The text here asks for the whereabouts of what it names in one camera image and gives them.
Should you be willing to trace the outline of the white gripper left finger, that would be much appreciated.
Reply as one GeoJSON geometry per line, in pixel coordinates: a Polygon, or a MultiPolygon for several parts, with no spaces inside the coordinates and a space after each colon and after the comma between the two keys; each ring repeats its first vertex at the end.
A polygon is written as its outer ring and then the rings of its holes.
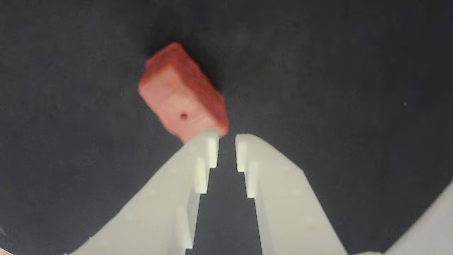
{"type": "Polygon", "coordinates": [[[219,135],[183,145],[74,255],[184,255],[194,247],[200,197],[217,167],[219,135]]]}

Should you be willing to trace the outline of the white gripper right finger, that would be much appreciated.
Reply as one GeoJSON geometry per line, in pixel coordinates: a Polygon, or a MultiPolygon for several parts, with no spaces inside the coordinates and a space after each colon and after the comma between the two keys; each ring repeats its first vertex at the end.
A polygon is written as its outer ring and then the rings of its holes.
{"type": "Polygon", "coordinates": [[[264,255],[346,255],[307,177],[289,158],[252,134],[236,136],[238,172],[254,199],[264,255]]]}

